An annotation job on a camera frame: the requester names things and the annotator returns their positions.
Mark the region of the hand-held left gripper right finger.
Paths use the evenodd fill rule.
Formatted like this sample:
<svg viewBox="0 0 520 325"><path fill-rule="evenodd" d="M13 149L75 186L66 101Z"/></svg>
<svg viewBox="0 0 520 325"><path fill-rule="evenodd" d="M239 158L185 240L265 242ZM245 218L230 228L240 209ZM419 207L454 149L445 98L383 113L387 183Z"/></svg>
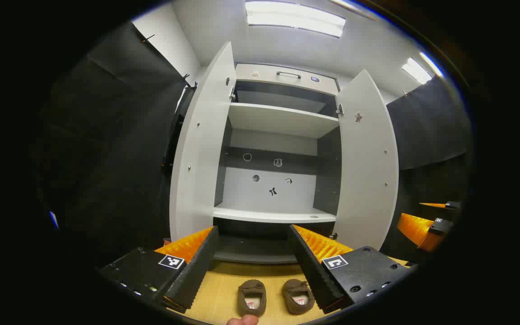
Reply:
<svg viewBox="0 0 520 325"><path fill-rule="evenodd" d="M324 313L367 304L412 274L373 247L351 249L297 225L288 227L288 242Z"/></svg>

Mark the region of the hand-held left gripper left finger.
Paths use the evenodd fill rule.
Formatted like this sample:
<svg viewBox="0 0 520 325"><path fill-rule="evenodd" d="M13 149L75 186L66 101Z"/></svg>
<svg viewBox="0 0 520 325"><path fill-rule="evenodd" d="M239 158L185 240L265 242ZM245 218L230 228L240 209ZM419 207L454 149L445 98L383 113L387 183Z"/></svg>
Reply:
<svg viewBox="0 0 520 325"><path fill-rule="evenodd" d="M192 307L218 242L219 229L212 226L154 251L137 247L99 273L147 304L185 313Z"/></svg>

